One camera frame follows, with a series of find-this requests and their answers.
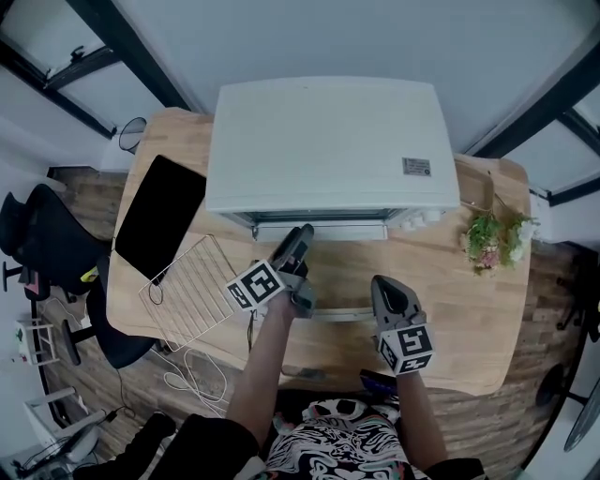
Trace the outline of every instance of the black ceiling beam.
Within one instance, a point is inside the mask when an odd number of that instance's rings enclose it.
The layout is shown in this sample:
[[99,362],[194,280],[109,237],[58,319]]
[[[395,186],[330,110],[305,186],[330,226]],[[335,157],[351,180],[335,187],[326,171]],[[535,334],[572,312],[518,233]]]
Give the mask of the black ceiling beam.
[[591,195],[600,190],[600,178],[594,178],[589,182],[586,182],[576,187],[569,188],[559,193],[552,193],[548,195],[547,202],[550,206],[560,205],[562,203],[571,202],[573,200],[580,199],[587,195]]
[[47,89],[46,76],[31,62],[21,57],[2,41],[0,41],[0,65],[12,72],[23,82],[27,83],[34,90],[38,91],[46,99],[86,124],[95,132],[107,139],[113,137],[113,133],[100,124],[99,121],[88,112],[84,111],[55,90]]
[[165,107],[191,110],[111,0],[67,0]]
[[68,67],[56,72],[46,81],[46,88],[58,90],[85,75],[117,62],[120,62],[119,57],[109,47],[102,47],[86,56],[72,60]]
[[484,158],[504,157],[585,98],[599,83],[600,43],[565,73],[528,111],[474,152],[474,155]]
[[594,128],[575,109],[561,113],[557,120],[588,145],[599,156],[598,161],[600,161],[600,133],[597,128]]
[[15,0],[0,0],[0,23],[5,19],[14,2]]

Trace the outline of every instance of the hand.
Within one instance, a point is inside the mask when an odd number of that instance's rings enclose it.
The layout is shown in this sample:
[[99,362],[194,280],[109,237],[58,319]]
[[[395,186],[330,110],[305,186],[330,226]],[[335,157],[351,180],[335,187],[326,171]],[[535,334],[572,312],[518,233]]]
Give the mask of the hand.
[[269,308],[269,313],[278,314],[285,320],[292,321],[296,316],[296,307],[292,303],[289,292],[279,292],[269,300],[267,306]]

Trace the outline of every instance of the wooden table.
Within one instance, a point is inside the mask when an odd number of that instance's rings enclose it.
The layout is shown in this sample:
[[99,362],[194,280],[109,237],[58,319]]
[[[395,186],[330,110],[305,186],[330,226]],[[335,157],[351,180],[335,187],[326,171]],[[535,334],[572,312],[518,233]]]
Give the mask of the wooden table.
[[[131,201],[156,155],[163,155],[206,174],[212,117],[167,109],[148,124],[129,172],[116,223],[118,233]],[[515,163],[463,157],[475,169],[490,172],[496,191],[510,206],[529,213],[527,175]],[[387,241],[315,243],[307,263],[318,295],[317,308],[370,307],[370,281],[376,274],[396,278],[419,296],[433,323],[437,355],[424,371],[426,384],[473,395],[489,394],[502,384],[509,367],[525,303],[529,250],[515,269],[495,277],[477,277],[458,246],[473,212],[465,207],[439,224],[417,232],[390,231]],[[237,273],[252,259],[266,258],[273,244],[255,243],[248,231],[204,210],[194,218],[180,252],[213,234]],[[160,338],[138,291],[147,279],[115,251],[108,285],[108,319],[130,335]],[[190,346],[235,367],[248,358],[248,316],[236,314]],[[358,372],[368,368],[389,373],[372,339],[375,322],[296,320],[284,361],[281,382],[321,389],[360,385]]]

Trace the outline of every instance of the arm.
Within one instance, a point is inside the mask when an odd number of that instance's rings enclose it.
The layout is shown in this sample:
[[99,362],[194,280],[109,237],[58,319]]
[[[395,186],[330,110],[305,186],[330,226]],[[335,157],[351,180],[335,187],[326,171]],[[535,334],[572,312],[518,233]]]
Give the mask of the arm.
[[263,448],[273,420],[279,372],[294,317],[290,296],[280,293],[269,302],[254,348],[235,386],[227,418],[245,427]]
[[396,378],[402,429],[400,439],[408,460],[424,472],[448,459],[428,393],[418,372]]

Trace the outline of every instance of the white toaster oven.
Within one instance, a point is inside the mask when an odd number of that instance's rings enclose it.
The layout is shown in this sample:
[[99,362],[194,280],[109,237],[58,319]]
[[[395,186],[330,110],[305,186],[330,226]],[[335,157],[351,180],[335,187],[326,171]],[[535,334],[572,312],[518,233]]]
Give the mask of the white toaster oven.
[[458,180],[433,86],[310,77],[221,88],[206,209],[280,241],[387,238],[458,207]]

